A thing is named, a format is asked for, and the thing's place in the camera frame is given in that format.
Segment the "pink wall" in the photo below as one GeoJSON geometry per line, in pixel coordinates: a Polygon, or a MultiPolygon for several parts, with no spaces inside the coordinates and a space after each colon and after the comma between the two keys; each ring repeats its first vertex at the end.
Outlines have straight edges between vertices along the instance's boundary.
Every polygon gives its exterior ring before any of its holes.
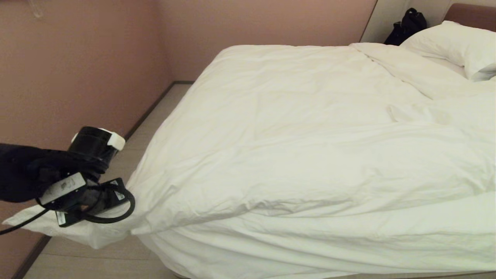
{"type": "Polygon", "coordinates": [[[224,48],[358,42],[375,0],[160,0],[176,80],[195,80],[224,48]]]}
{"type": "MultiPolygon", "coordinates": [[[[0,142],[66,149],[84,125],[127,133],[172,81],[157,1],[37,2],[40,20],[26,0],[0,1],[0,142]]],[[[0,203],[0,219],[23,206],[0,203]]],[[[0,278],[39,238],[0,237],[0,278]]]]}

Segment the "clear plastic hook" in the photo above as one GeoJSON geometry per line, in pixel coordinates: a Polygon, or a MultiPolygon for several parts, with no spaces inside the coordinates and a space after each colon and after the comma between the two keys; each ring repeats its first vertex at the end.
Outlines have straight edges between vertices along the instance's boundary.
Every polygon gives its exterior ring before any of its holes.
{"type": "Polygon", "coordinates": [[[33,11],[33,15],[36,18],[41,18],[43,17],[43,11],[41,11],[40,6],[36,2],[36,0],[28,0],[29,5],[31,6],[31,10],[33,11]]]}

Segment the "floor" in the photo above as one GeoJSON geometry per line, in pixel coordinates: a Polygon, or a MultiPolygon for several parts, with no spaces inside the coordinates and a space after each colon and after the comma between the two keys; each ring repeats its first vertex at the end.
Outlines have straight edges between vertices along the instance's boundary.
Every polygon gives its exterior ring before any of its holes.
{"type": "MultiPolygon", "coordinates": [[[[112,160],[102,181],[122,177],[126,183],[143,156],[148,142],[191,85],[176,84],[136,130],[122,152],[112,160]]],[[[129,237],[103,249],[65,238],[53,237],[28,271],[25,279],[176,279],[154,253],[136,237],[129,237]]],[[[354,275],[339,279],[418,278],[415,274],[354,275]]],[[[496,279],[496,273],[461,276],[423,275],[437,279],[496,279]]]]}

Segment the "baseboard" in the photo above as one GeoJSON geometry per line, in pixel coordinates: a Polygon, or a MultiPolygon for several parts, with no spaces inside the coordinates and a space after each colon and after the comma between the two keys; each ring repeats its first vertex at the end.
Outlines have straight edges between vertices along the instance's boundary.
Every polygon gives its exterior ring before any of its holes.
{"type": "MultiPolygon", "coordinates": [[[[141,124],[143,124],[143,121],[145,121],[145,119],[155,109],[155,107],[158,105],[158,103],[160,103],[160,101],[162,101],[162,99],[165,97],[165,95],[167,95],[167,93],[169,91],[171,91],[172,87],[175,84],[193,84],[193,83],[194,83],[194,81],[188,81],[188,80],[173,81],[171,83],[171,85],[169,85],[169,87],[167,87],[167,89],[165,89],[165,91],[160,95],[160,97],[155,102],[153,102],[153,104],[150,106],[150,108],[148,108],[148,110],[146,110],[146,112],[139,118],[138,122],[136,122],[136,124],[134,124],[134,126],[131,128],[131,130],[124,136],[125,140],[128,140],[132,136],[132,134],[134,134],[134,132],[136,132],[138,127],[141,124]]],[[[15,272],[12,279],[23,279],[24,278],[24,276],[26,275],[28,270],[31,268],[31,266],[33,265],[35,260],[38,258],[38,256],[41,254],[41,252],[43,251],[45,246],[50,241],[50,238],[51,237],[47,236],[47,235],[42,236],[42,238],[38,241],[38,243],[36,243],[36,245],[33,247],[31,252],[29,253],[28,257],[24,260],[22,265],[19,267],[19,269],[17,269],[17,271],[15,272]]]]}
{"type": "Polygon", "coordinates": [[[171,89],[174,85],[176,85],[176,84],[193,84],[193,83],[194,83],[194,81],[188,81],[188,80],[175,80],[175,81],[173,81],[171,83],[171,85],[169,85],[169,87],[167,87],[167,89],[165,89],[165,91],[160,95],[160,97],[155,102],[153,102],[153,104],[148,108],[148,110],[139,118],[138,122],[136,122],[136,124],[134,124],[134,126],[131,128],[131,130],[124,136],[124,139],[128,140],[132,136],[132,134],[134,134],[134,132],[136,132],[138,127],[141,126],[141,124],[143,124],[143,122],[148,117],[148,115],[150,115],[150,113],[155,109],[155,107],[158,105],[158,103],[160,103],[160,101],[162,101],[162,99],[165,97],[165,95],[167,95],[167,93],[169,93],[169,91],[171,91],[171,89]]]}
{"type": "Polygon", "coordinates": [[[45,246],[48,244],[50,241],[50,236],[44,235],[41,237],[41,239],[36,243],[36,245],[33,247],[33,250],[29,253],[27,258],[24,260],[22,265],[19,267],[19,269],[15,272],[14,276],[12,276],[12,279],[23,279],[26,273],[28,273],[28,270],[31,268],[33,265],[34,261],[38,258],[38,256],[41,254],[41,251],[45,248],[45,246]]]}

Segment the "bed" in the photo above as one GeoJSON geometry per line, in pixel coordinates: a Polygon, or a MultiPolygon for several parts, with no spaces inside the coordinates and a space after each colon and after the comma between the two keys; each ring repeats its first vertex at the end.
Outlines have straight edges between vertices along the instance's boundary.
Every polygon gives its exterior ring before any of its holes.
{"type": "MultiPolygon", "coordinates": [[[[472,8],[446,19],[470,26],[472,8]]],[[[494,271],[495,91],[395,46],[230,47],[150,142],[130,218],[27,228],[94,248],[137,235],[191,279],[494,271]],[[464,124],[412,107],[433,101],[464,124]]]]}

